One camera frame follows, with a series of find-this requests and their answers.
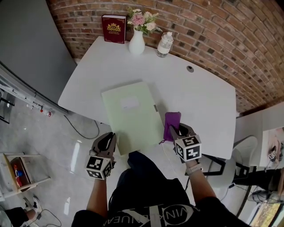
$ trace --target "white label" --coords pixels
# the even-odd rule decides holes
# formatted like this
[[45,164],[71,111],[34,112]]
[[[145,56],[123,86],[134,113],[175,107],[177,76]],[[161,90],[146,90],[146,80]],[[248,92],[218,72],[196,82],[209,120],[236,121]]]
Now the white label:
[[136,96],[120,99],[120,105],[123,110],[131,109],[139,106],[139,101]]
[[158,51],[159,51],[161,54],[167,54],[167,53],[169,53],[170,48],[169,48],[169,49],[166,49],[166,48],[163,48],[163,47],[161,47],[161,46],[159,45],[159,46],[158,46]]

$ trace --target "pink flower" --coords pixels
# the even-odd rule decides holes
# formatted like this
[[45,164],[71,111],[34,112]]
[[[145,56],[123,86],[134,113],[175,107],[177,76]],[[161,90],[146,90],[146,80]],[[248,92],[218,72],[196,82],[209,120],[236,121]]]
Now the pink flower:
[[141,13],[135,13],[131,19],[134,26],[142,25],[145,23],[145,18]]

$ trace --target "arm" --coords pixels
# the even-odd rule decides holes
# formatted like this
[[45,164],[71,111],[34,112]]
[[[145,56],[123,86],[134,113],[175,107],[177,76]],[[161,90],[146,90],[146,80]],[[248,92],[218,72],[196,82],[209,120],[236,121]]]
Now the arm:
[[107,218],[107,181],[96,179],[88,205],[88,211],[93,211]]
[[[197,165],[197,162],[195,160],[191,160],[186,162],[185,164],[186,167],[189,168]],[[216,197],[213,189],[211,188],[210,184],[208,183],[207,179],[200,169],[190,174],[189,179],[194,201],[196,204],[203,198]]]

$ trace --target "red book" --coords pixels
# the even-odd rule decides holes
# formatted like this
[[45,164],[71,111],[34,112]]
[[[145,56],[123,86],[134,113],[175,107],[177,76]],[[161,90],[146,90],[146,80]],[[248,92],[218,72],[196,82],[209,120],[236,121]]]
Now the red book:
[[106,42],[124,44],[126,37],[126,16],[103,15],[103,36]]

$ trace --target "water bottle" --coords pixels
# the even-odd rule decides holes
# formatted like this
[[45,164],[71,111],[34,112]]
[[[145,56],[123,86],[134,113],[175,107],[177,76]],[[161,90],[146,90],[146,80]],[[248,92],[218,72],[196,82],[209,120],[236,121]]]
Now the water bottle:
[[157,55],[159,57],[164,58],[168,55],[174,41],[172,34],[173,34],[172,32],[168,31],[162,35],[162,39],[159,42],[157,48]]

